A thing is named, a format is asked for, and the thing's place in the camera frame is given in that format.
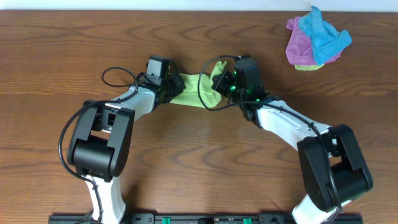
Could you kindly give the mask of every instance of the folded cloth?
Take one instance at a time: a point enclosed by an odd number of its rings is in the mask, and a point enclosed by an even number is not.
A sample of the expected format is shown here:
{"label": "folded cloth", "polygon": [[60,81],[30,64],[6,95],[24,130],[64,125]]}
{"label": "folded cloth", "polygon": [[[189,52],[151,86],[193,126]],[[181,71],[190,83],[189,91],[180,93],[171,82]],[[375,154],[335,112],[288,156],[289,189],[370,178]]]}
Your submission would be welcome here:
{"label": "folded cloth", "polygon": [[298,20],[298,26],[311,38],[313,59],[317,65],[326,63],[333,56],[349,46],[352,39],[347,30],[339,33],[322,19],[321,10],[312,6],[311,12]]}
{"label": "folded cloth", "polygon": [[315,71],[318,70],[319,68],[322,68],[323,65],[294,65],[294,68],[296,70],[300,70],[300,71]]}
{"label": "folded cloth", "polygon": [[[312,54],[311,39],[299,28],[300,18],[300,16],[297,16],[287,21],[286,28],[293,31],[286,48],[287,60],[292,65],[316,65]],[[325,63],[334,62],[340,57],[340,54],[341,52],[338,52]]]}
{"label": "folded cloth", "polygon": [[[211,75],[202,75],[202,78],[200,79],[200,96],[202,100],[206,103],[206,105],[210,108],[217,106],[217,104],[221,101],[221,94],[211,88],[213,84],[212,78],[215,75],[221,74],[225,66],[226,62],[217,62],[213,68],[213,71],[211,72]],[[171,103],[204,108],[198,97],[199,75],[180,75],[184,80],[186,88],[184,89],[183,93],[172,99]]]}

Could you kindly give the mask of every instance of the blue cloth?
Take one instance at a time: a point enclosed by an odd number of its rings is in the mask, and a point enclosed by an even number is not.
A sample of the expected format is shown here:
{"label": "blue cloth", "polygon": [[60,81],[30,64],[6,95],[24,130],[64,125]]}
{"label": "blue cloth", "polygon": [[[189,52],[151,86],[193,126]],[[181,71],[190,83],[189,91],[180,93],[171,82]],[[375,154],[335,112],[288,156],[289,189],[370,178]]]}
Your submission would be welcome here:
{"label": "blue cloth", "polygon": [[313,59],[318,65],[324,64],[352,42],[347,30],[338,32],[322,19],[321,10],[315,6],[298,20],[298,27],[311,38]]}

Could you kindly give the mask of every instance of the white wall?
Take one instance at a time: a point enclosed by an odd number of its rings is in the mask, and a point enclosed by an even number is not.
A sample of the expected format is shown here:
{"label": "white wall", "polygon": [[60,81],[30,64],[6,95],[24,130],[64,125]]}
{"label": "white wall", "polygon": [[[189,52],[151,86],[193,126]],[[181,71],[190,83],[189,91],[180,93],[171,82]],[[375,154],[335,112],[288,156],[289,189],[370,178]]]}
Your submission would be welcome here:
{"label": "white wall", "polygon": [[398,0],[0,0],[0,9],[398,12]]}

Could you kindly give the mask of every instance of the pile of cloth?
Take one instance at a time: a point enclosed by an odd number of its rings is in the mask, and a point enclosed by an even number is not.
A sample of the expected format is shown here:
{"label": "pile of cloth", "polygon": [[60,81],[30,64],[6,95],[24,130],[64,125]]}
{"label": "pile of cloth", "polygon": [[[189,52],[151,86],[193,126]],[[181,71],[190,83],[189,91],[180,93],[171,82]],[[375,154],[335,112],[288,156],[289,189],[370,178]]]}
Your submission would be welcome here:
{"label": "pile of cloth", "polygon": [[338,32],[315,6],[308,15],[288,20],[286,28],[293,31],[286,56],[297,70],[317,70],[334,62],[352,42],[347,30]]}

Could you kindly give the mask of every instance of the light green towel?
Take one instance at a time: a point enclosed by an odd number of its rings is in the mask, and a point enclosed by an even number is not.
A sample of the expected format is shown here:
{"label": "light green towel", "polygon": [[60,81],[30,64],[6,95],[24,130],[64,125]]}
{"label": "light green towel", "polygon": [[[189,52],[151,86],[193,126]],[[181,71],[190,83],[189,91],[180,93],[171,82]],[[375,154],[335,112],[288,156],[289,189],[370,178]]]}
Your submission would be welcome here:
{"label": "light green towel", "polygon": [[322,65],[294,65],[294,68],[300,71],[315,71],[319,68],[322,68],[325,64]]}
{"label": "light green towel", "polygon": [[[206,105],[210,108],[217,106],[221,101],[221,94],[214,91],[211,86],[213,84],[213,76],[219,75],[223,72],[226,62],[217,62],[211,72],[210,77],[208,75],[202,75],[200,79],[200,96]],[[198,75],[180,74],[184,80],[185,89],[184,92],[172,99],[171,103],[197,106],[204,108],[198,97]]]}

